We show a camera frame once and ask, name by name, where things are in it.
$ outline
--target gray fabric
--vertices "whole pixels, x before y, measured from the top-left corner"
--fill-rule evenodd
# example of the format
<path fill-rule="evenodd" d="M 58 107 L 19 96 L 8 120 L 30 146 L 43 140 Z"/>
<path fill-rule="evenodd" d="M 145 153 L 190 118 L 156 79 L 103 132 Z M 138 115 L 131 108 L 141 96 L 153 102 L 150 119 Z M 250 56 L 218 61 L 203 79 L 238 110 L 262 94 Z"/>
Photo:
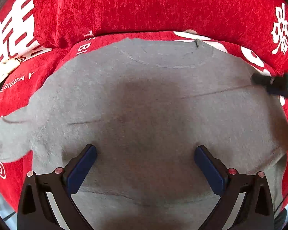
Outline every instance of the gray fabric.
<path fill-rule="evenodd" d="M 243 60 L 198 44 L 125 39 L 68 61 L 0 120 L 0 161 L 32 149 L 33 170 L 49 173 L 94 144 L 73 198 L 95 229 L 197 229 L 218 200 L 193 161 L 200 144 L 241 173 L 265 171 L 278 204 L 280 102 L 251 86 Z"/>

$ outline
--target bolt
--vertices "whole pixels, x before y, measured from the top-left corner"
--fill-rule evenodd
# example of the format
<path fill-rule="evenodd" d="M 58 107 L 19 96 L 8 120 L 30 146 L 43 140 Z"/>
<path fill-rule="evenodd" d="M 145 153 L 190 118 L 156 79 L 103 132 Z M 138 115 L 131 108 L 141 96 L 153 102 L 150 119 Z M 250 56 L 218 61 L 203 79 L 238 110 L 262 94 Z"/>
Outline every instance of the bolt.
<path fill-rule="evenodd" d="M 261 178 L 264 178 L 264 177 L 265 177 L 265 174 L 264 174 L 264 172 L 259 171 L 259 172 L 258 172 L 258 176 L 261 177 Z"/>
<path fill-rule="evenodd" d="M 235 175 L 235 174 L 237 174 L 237 171 L 234 168 L 230 168 L 230 169 L 228 169 L 228 173 L 231 175 Z"/>
<path fill-rule="evenodd" d="M 61 174 L 63 172 L 63 168 L 59 167 L 54 170 L 54 173 Z"/>
<path fill-rule="evenodd" d="M 27 177 L 31 177 L 31 176 L 33 176 L 33 175 L 34 175 L 33 171 L 29 171 L 29 172 L 27 173 Z"/>

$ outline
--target red blanket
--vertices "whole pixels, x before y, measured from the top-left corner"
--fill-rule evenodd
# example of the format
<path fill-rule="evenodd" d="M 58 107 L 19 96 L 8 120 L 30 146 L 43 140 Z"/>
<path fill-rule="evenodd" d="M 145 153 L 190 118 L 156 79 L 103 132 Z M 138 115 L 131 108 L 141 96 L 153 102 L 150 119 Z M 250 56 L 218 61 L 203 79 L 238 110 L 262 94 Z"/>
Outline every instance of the red blanket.
<path fill-rule="evenodd" d="M 288 72 L 288 6 L 283 0 L 8 0 L 0 11 L 0 64 L 9 58 L 23 62 L 1 90 L 0 117 L 27 105 L 46 78 L 78 54 L 125 37 L 194 39 L 172 32 L 188 29 L 262 73 Z M 113 34 L 139 31 L 165 32 Z M 281 98 L 281 103 L 288 119 L 288 100 Z M 14 209 L 32 154 L 0 162 L 0 192 Z M 287 191 L 288 162 L 283 194 Z"/>

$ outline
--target blue gripper pad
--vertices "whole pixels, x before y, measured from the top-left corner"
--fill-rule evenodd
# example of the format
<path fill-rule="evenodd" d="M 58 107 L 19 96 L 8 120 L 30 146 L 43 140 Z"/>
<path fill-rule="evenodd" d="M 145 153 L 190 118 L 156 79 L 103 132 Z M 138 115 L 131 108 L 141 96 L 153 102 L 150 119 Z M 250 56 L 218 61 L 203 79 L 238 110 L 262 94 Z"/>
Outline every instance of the blue gripper pad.
<path fill-rule="evenodd" d="M 66 189 L 69 196 L 78 192 L 81 184 L 83 183 L 96 159 L 96 147 L 90 145 L 66 179 Z"/>
<path fill-rule="evenodd" d="M 212 191 L 221 196 L 225 191 L 227 179 L 217 170 L 213 164 L 215 158 L 210 154 L 205 146 L 201 145 L 195 149 L 194 161 L 205 175 Z"/>

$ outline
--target white chinese character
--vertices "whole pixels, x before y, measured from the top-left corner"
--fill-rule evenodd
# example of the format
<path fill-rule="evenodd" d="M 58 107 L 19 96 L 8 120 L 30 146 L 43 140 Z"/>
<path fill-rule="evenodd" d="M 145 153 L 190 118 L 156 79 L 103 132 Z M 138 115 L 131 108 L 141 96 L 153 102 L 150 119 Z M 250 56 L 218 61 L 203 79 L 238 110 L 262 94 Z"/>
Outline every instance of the white chinese character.
<path fill-rule="evenodd" d="M 276 54 L 280 48 L 281 52 L 285 55 L 288 49 L 288 22 L 285 20 L 285 4 L 282 3 L 282 7 L 275 8 L 275 15 L 278 22 L 274 22 L 271 34 L 273 36 L 273 42 L 278 43 L 278 46 L 272 51 L 272 54 Z"/>
<path fill-rule="evenodd" d="M 34 40 L 34 17 L 23 18 L 34 8 L 33 0 L 16 0 L 3 22 L 0 22 L 0 64 L 11 58 L 28 60 L 51 51 Z"/>

